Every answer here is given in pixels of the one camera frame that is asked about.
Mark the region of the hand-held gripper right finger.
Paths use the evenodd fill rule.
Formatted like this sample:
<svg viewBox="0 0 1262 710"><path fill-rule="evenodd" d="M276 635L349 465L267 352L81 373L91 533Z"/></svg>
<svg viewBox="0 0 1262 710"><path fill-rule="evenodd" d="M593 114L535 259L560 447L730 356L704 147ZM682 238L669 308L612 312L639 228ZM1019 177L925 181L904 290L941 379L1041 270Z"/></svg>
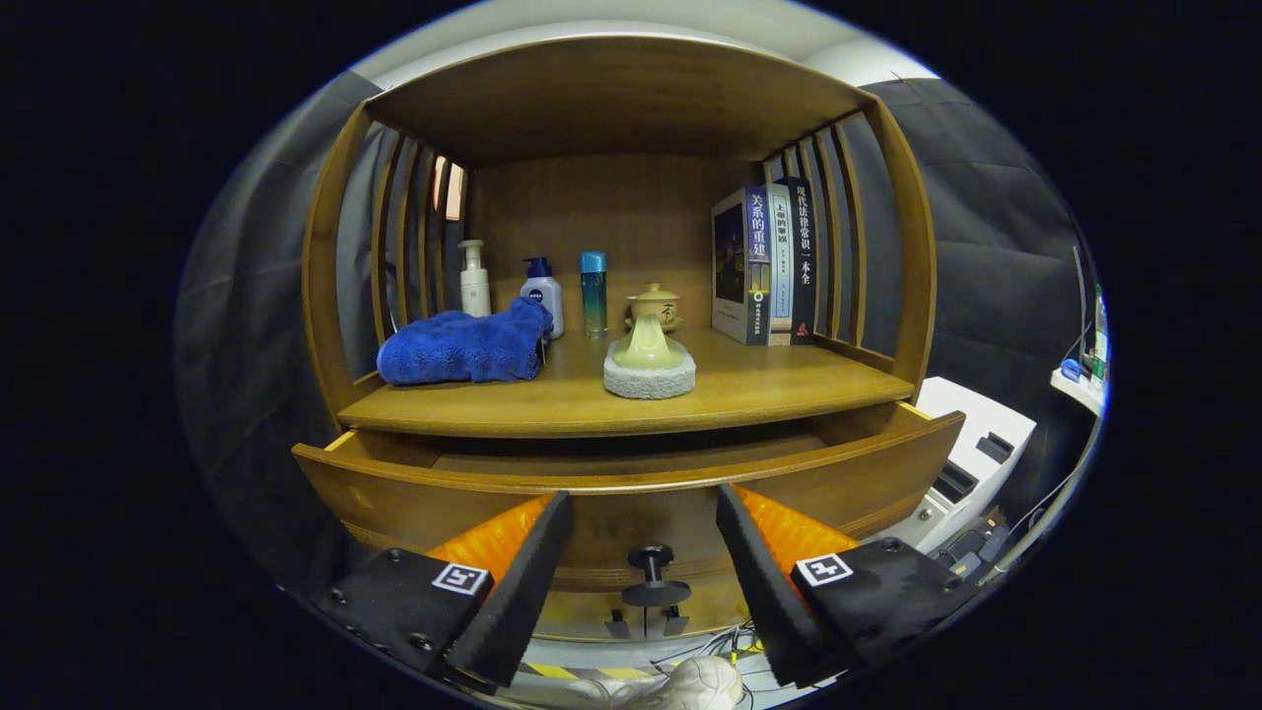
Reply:
<svg viewBox="0 0 1262 710"><path fill-rule="evenodd" d="M896 536L859 544L740 486L721 486L717 526L780 684L883 665L979 590Z"/></svg>

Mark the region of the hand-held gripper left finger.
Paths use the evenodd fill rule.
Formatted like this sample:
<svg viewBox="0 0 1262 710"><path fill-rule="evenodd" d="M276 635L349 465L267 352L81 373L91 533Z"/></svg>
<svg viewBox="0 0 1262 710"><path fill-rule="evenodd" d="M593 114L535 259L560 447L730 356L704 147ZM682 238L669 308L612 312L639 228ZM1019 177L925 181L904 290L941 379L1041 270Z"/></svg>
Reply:
<svg viewBox="0 0 1262 710"><path fill-rule="evenodd" d="M573 528L568 491L536 496L429 554L375 554L316 595L316 609L427 678L505 689Z"/></svg>

